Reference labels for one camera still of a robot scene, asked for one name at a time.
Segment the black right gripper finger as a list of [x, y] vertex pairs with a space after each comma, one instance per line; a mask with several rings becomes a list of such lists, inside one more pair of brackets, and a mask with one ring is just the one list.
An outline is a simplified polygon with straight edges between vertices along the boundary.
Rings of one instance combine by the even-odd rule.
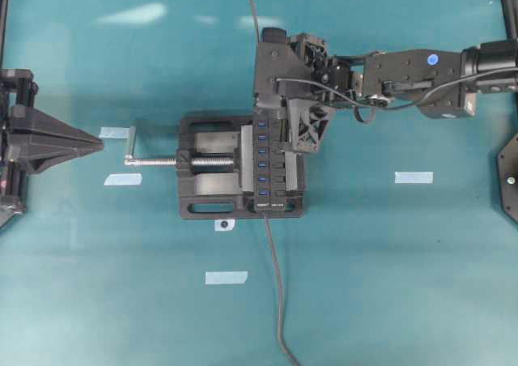
[[315, 100], [289, 99], [287, 101], [289, 139], [287, 151], [317, 153], [324, 132], [334, 116], [334, 108]]
[[281, 28], [264, 28], [256, 48], [253, 111], [268, 113], [287, 107], [285, 96], [279, 94], [282, 65], [287, 56], [287, 31]]

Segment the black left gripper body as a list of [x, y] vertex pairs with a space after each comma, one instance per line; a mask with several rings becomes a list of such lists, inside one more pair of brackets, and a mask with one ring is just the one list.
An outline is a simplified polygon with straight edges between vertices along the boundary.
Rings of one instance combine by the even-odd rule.
[[26, 211], [28, 172], [21, 160], [28, 129], [21, 125], [34, 106], [38, 86], [30, 70], [1, 70], [1, 215], [16, 216]]

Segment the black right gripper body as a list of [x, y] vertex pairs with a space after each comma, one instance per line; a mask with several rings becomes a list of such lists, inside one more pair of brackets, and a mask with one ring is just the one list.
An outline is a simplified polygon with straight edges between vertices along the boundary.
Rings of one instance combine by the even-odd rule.
[[364, 64], [363, 55], [329, 55], [324, 40], [300, 33], [286, 38], [306, 71], [297, 77], [285, 76], [285, 104], [295, 101], [309, 106], [323, 104], [338, 109], [362, 108], [362, 75], [353, 71], [354, 66]]

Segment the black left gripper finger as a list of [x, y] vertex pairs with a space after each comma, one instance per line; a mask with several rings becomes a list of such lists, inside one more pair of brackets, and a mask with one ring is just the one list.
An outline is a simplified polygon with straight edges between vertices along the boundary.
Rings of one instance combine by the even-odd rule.
[[21, 160], [29, 174], [103, 150], [103, 140], [67, 125], [39, 109], [30, 108], [21, 121], [28, 129]]

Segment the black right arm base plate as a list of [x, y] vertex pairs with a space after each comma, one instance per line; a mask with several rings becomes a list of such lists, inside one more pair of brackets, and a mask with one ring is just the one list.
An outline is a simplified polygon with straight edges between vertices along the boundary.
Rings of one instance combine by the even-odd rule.
[[497, 170], [499, 175], [499, 192], [501, 207], [505, 214], [515, 223], [517, 214], [517, 135], [497, 154]]

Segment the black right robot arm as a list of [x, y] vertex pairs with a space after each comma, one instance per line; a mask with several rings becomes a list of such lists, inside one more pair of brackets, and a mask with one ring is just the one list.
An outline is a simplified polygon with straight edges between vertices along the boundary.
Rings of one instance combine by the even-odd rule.
[[257, 146], [315, 153], [334, 113], [361, 124], [377, 112], [416, 108], [432, 119], [472, 117], [478, 94], [517, 91], [517, 41], [459, 53], [411, 49], [332, 55], [325, 40], [264, 28], [257, 41], [253, 125]]

